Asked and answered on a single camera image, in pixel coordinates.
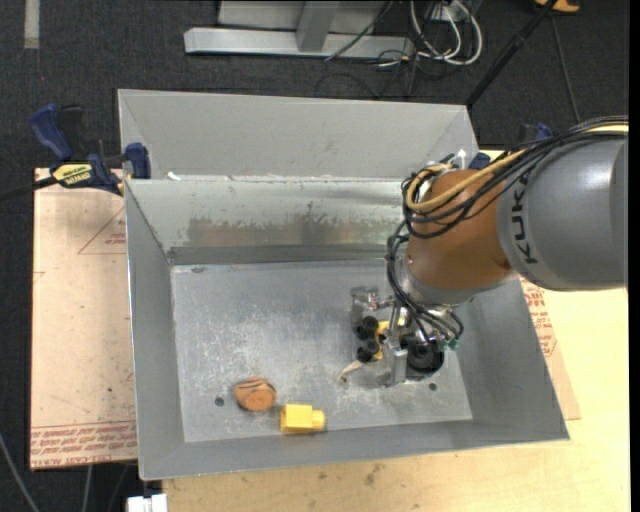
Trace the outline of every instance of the black carpet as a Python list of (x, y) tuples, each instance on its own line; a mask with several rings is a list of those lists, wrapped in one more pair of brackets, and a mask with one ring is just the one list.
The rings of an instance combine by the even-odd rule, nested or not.
[[(472, 106), (481, 146), (514, 143), (522, 122), (540, 121), (560, 131), (576, 123), (576, 111), (580, 120), (628, 113), (630, 1), (582, 3), (579, 15), (553, 21), (575, 108), (552, 21), (545, 19)], [(396, 2), (377, 31), (406, 32), (407, 4)], [(28, 125), (29, 116), (46, 103), (82, 105), (85, 135), (102, 139), (106, 154), (119, 149), (118, 88), (459, 104), (534, 15), (530, 0), (485, 0), (477, 15), (485, 36), (481, 58), (453, 74), (442, 64), (426, 64), (428, 74), (449, 74), (416, 73), (407, 96), (410, 73), (393, 76), (362, 62), (187, 57), (183, 33), (210, 25), (215, 2), (42, 2), (40, 50), (23, 48), (24, 3), (1, 5), (0, 193), (28, 184), (31, 169), (52, 163)], [(27, 465), (32, 224), (30, 196), (0, 203), (0, 432), (42, 511), (80, 510), (86, 469), (31, 473)], [(96, 466), (88, 510), (105, 510), (121, 473), (122, 466)], [(135, 470), (123, 481), (122, 495), (141, 492)], [(0, 458), (0, 511), (5, 510), (28, 510), (28, 505)]]

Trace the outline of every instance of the wooden disc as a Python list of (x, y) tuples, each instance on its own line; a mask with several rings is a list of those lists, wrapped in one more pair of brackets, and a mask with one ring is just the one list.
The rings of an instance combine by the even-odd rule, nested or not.
[(240, 407), (248, 411), (266, 411), (276, 401), (276, 389), (262, 377), (251, 377), (238, 383), (233, 394)]

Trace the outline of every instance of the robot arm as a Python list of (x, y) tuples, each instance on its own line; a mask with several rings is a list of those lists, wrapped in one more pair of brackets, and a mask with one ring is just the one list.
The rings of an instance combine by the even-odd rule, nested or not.
[(516, 273), (557, 290), (622, 286), (627, 146), (625, 132), (587, 128), (518, 151), (475, 181), (472, 170), (434, 177), (420, 203), (405, 196), (405, 291), (456, 305)]
[[(612, 129), (621, 124), (599, 119), (481, 171), (438, 164), (406, 180), (404, 222), (388, 242), (391, 313), (359, 336), (360, 362), (379, 347), (387, 385), (438, 371), (463, 332), (455, 308), (518, 275), (557, 290), (625, 285), (628, 132)], [(375, 311), (381, 298), (356, 302)]]

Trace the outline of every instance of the yellow clamp label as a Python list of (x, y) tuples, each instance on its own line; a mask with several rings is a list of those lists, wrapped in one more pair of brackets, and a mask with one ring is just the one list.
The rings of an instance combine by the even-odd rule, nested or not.
[(53, 171), (52, 176), (65, 185), (73, 185), (91, 178), (91, 165), (78, 163), (61, 165)]

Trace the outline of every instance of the cable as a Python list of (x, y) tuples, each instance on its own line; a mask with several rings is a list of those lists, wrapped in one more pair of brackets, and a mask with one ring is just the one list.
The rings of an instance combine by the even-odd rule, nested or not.
[(562, 66), (564, 81), (567, 84), (567, 89), (569, 91), (569, 98), (571, 98), (573, 115), (575, 115), (576, 117), (576, 122), (580, 123), (580, 113), (578, 112), (578, 105), (576, 105), (576, 98), (573, 95), (573, 87), (571, 87), (571, 80), (569, 79), (569, 72), (567, 71), (567, 63), (564, 60), (564, 52), (562, 51), (562, 44), (560, 44), (560, 34), (558, 34), (558, 27), (556, 26), (556, 20), (553, 17), (551, 17), (551, 26), (553, 27), (553, 35), (556, 40), (556, 46), (558, 47), (558, 55), (560, 55), (560, 65)]
[(25, 485), (24, 480), (22, 480), (20, 473), (18, 473), (18, 469), (16, 468), (16, 465), (13, 463), (13, 459), (11, 458), (11, 454), (9, 453), (9, 449), (7, 448), (7, 445), (4, 442), (4, 437), (2, 436), (1, 432), (0, 432), (0, 448), (2, 448), (2, 453), (4, 454), (4, 458), (7, 461), (7, 464), (9, 465), (9, 469), (11, 470), (11, 473), (13, 474), (13, 478), (18, 484), (18, 487), (20, 487), (20, 490), (22, 491), (23, 496), (29, 503), (31, 510), (33, 510), (33, 512), (40, 512), (40, 509), (37, 507), (37, 505), (33, 501), (33, 498), (31, 497), (31, 494), (29, 493), (29, 490), (27, 489), (27, 486)]
[[(460, 222), (481, 213), (489, 204), (497, 200), (501, 194), (513, 186), (520, 177), (534, 170), (538, 164), (555, 149), (568, 144), (583, 144), (612, 137), (620, 138), (626, 136), (624, 132), (602, 130), (611, 125), (620, 124), (628, 124), (628, 117), (612, 116), (590, 120), (571, 128), (564, 134), (555, 135), (534, 143), (525, 149), (519, 149), (518, 151), (512, 150), (509, 154), (501, 155), (490, 164), (490, 166), (484, 169), (493, 171), (484, 174), (488, 176), (485, 183), (467, 199), (459, 201), (455, 206), (448, 208), (447, 205), (449, 205), (455, 197), (458, 197), (458, 194), (464, 190), (465, 184), (468, 186), (470, 180), (465, 180), (461, 182), (459, 186), (452, 187), (445, 193), (440, 194), (434, 198), (434, 204), (429, 204), (429, 201), (416, 203), (420, 185), (426, 180), (437, 177), (440, 168), (426, 169), (418, 174), (412, 175), (402, 184), (403, 214), (409, 233), (418, 238), (434, 238), (446, 233)], [(479, 171), (474, 176), (480, 176), (483, 171)], [(495, 194), (482, 205), (478, 211), (469, 215), (477, 202), (497, 187), (501, 187), (502, 191)], [(416, 210), (411, 205), (417, 205), (419, 208)], [(414, 225), (429, 223), (438, 225), (438, 229), (428, 232), (418, 232), (414, 227)]]
[(116, 504), (116, 500), (118, 499), (118, 492), (120, 491), (120, 487), (122, 487), (122, 483), (124, 482), (124, 477), (127, 476), (127, 472), (129, 471), (129, 465), (125, 464), (122, 473), (120, 473), (120, 478), (118, 478), (118, 482), (116, 486), (113, 488), (113, 493), (111, 494), (111, 498), (109, 499), (109, 505), (107, 505), (106, 512), (111, 512), (113, 510), (113, 506)]
[(461, 192), (462, 190), (467, 188), (469, 185), (472, 185), (476, 181), (481, 180), (482, 178), (484, 178), (485, 176), (494, 173), (496, 170), (500, 169), (501, 167), (504, 167), (504, 166), (510, 164), (511, 162), (517, 160), (524, 153), (524, 151), (525, 150), (520, 150), (520, 151), (516, 151), (515, 153), (512, 153), (510, 155), (507, 155), (502, 160), (498, 160), (497, 162), (494, 162), (494, 163), (488, 165), (487, 167), (485, 167), (481, 171), (475, 173), (473, 176), (470, 176), (469, 178), (467, 178), (466, 180), (458, 183), (454, 187), (451, 187), (446, 192), (443, 192), (442, 194), (440, 194), (440, 195), (438, 195), (438, 196), (436, 196), (434, 198), (431, 198), (431, 199), (429, 199), (427, 201), (422, 201), (422, 202), (416, 203), (413, 200), (413, 196), (415, 194), (415, 191), (416, 191), (416, 188), (417, 188), (417, 185), (418, 185), (418, 181), (425, 177), (424, 173), (433, 172), (433, 169), (432, 168), (427, 168), (427, 169), (425, 169), (423, 171), (420, 171), (418, 173), (418, 175), (416, 176), (416, 178), (414, 178), (410, 182), (409, 187), (407, 189), (407, 200), (406, 200), (407, 207), (409, 209), (415, 211), (415, 212), (420, 213), (421, 210), (425, 210), (425, 209), (428, 209), (428, 208), (435, 208), (437, 206), (440, 206), (445, 201), (447, 201), (448, 199), (451, 199), (453, 196), (455, 196), (456, 194), (458, 194), (459, 192)]
[(87, 507), (89, 506), (89, 494), (91, 492), (91, 477), (93, 475), (93, 465), (89, 466), (87, 469), (87, 480), (84, 484), (84, 494), (82, 497), (82, 508), (81, 512), (87, 512)]
[(451, 26), (453, 33), (456, 37), (456, 48), (453, 51), (444, 52), (444, 53), (436, 50), (435, 47), (431, 43), (429, 43), (429, 41), (426, 39), (424, 35), (424, 29), (420, 28), (418, 23), (418, 18), (416, 16), (415, 2), (411, 1), (410, 9), (409, 9), (411, 25), (413, 26), (414, 30), (417, 32), (418, 37), (420, 38), (420, 41), (427, 47), (427, 49), (430, 52), (428, 53), (425, 51), (418, 51), (417, 54), (418, 56), (423, 58), (441, 60), (446, 62), (447, 64), (451, 64), (454, 66), (468, 66), (469, 64), (473, 64), (476, 60), (478, 60), (478, 58), (480, 57), (480, 54), (482, 53), (482, 46), (483, 46), (482, 30), (480, 29), (480, 25), (478, 24), (475, 17), (469, 12), (469, 10), (459, 0), (454, 0), (454, 2), (452, 2), (452, 5), (456, 5), (460, 10), (462, 10), (466, 14), (467, 19), (471, 22), (471, 26), (473, 28), (473, 33), (476, 40), (475, 52), (473, 53), (473, 55), (467, 57), (464, 60), (458, 60), (455, 58), (460, 53), (460, 50), (462, 48), (462, 36), (460, 35), (460, 31), (458, 30), (456, 23), (453, 21), (453, 18), (451, 17), (449, 10), (445, 9), (442, 6), (442, 4), (440, 4), (439, 7), (441, 9), (441, 12), (445, 13), (445, 16), (449, 19), (447, 23), (449, 24), (449, 26)]
[(385, 16), (385, 14), (387, 14), (387, 12), (389, 12), (389, 9), (391, 8), (391, 5), (393, 4), (393, 0), (389, 0), (387, 1), (384, 6), (382, 7), (380, 14), (378, 14), (378, 16), (376, 16), (376, 18), (369, 23), (369, 25), (367, 25), (362, 32), (360, 32), (356, 37), (353, 38), (353, 40), (351, 42), (349, 42), (348, 44), (346, 44), (345, 46), (343, 46), (342, 48), (340, 48), (337, 52), (335, 52), (333, 55), (330, 55), (329, 57), (327, 57), (325, 59), (325, 62), (329, 62), (332, 61), (333, 59), (335, 59), (336, 57), (340, 57), (341, 55), (343, 55), (344, 53), (346, 53), (347, 51), (349, 51), (351, 48), (353, 48), (353, 46), (360, 41), (360, 39), (362, 39), (365, 34), (367, 32), (369, 32), (369, 30), (371, 30), (373, 27), (375, 27), (378, 22)]

